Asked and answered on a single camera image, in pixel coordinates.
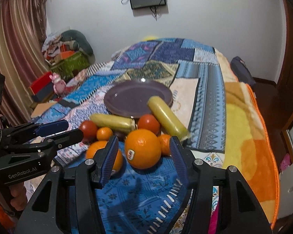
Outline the person's left hand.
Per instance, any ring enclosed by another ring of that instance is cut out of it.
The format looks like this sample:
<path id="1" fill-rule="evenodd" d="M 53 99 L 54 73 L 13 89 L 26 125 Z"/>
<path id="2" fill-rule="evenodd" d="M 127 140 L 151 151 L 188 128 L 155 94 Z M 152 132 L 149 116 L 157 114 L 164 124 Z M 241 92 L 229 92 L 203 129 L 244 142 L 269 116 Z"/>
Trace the person's left hand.
<path id="1" fill-rule="evenodd" d="M 27 205 L 26 188 L 24 183 L 15 184 L 9 187 L 12 199 L 10 204 L 17 211 L 22 211 Z"/>

